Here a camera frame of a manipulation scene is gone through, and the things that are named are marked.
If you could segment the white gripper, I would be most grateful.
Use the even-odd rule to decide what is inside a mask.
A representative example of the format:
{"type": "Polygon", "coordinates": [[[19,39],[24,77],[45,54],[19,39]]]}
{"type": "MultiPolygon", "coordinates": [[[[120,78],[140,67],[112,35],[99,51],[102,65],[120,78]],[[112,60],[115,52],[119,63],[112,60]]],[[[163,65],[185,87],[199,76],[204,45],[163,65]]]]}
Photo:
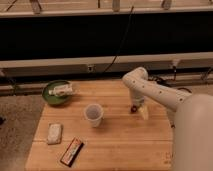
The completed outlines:
{"type": "MultiPolygon", "coordinates": [[[[140,98],[133,98],[132,99],[132,105],[136,107],[140,107],[144,104],[145,98],[140,97],[140,98]]],[[[142,106],[138,109],[139,113],[141,114],[142,118],[144,120],[149,119],[149,113],[148,113],[148,108],[146,106],[142,106]]]]}

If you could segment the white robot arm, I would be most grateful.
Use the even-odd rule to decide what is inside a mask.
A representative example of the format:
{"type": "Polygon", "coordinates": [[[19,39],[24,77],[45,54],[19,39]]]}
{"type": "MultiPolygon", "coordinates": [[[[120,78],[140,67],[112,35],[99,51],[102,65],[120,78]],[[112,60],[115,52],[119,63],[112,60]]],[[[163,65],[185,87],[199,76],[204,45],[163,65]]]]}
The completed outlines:
{"type": "Polygon", "coordinates": [[[213,96],[192,94],[148,81],[138,67],[122,77],[132,104],[144,96],[175,112],[171,171],[213,171],[213,96]]]}

